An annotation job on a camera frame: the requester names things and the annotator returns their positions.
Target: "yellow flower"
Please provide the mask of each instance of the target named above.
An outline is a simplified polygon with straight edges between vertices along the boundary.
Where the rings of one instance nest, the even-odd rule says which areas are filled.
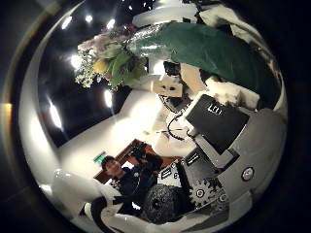
[[[93,69],[96,73],[103,75],[108,69],[108,62],[106,59],[100,58],[93,64]]]

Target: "green leaf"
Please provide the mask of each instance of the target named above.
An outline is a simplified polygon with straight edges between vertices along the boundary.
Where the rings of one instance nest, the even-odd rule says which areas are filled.
[[[116,76],[121,71],[121,66],[123,66],[131,56],[125,51],[121,51],[116,57],[116,61],[113,66],[112,75]]]
[[[112,78],[110,79],[112,89],[116,89],[126,77],[126,69],[124,69],[124,66],[130,57],[131,56],[125,51],[121,51],[121,53],[116,57],[112,68]]]
[[[139,80],[142,76],[147,75],[144,64],[144,59],[138,60],[134,66],[134,69],[131,72],[128,72],[127,76],[124,78],[123,84],[132,86],[135,80]]]

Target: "white wall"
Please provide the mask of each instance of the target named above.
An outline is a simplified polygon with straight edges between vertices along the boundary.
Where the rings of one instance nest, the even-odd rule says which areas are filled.
[[[103,150],[116,156],[135,138],[148,139],[150,134],[144,131],[151,130],[156,106],[154,93],[132,90],[117,115],[92,126],[59,148],[60,167],[86,178],[93,177],[101,170],[93,158]]]

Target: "green exit sign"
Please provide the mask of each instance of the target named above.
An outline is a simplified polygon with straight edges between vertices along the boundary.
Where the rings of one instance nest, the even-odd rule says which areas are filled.
[[[104,159],[104,157],[106,156],[106,151],[101,152],[99,155],[97,155],[96,157],[94,157],[93,161],[95,163],[101,164],[101,161]]]

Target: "dark background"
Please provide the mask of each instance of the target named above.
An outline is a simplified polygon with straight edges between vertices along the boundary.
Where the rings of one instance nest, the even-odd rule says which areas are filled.
[[[61,6],[58,16],[76,3],[58,2]],[[286,82],[290,118],[285,154],[271,186],[255,207],[227,232],[309,232],[311,88],[307,1],[226,2],[259,30],[276,55]],[[18,43],[42,11],[33,0],[4,1],[0,6],[1,104],[13,104],[12,121],[1,122],[1,127],[8,126],[10,130],[0,141],[1,232],[80,232],[41,193],[27,167],[18,136],[17,103],[23,75],[29,58],[57,16],[47,15],[41,30],[32,34],[19,62],[14,62],[17,70],[6,78]],[[6,79],[12,81],[12,86],[4,89]]]

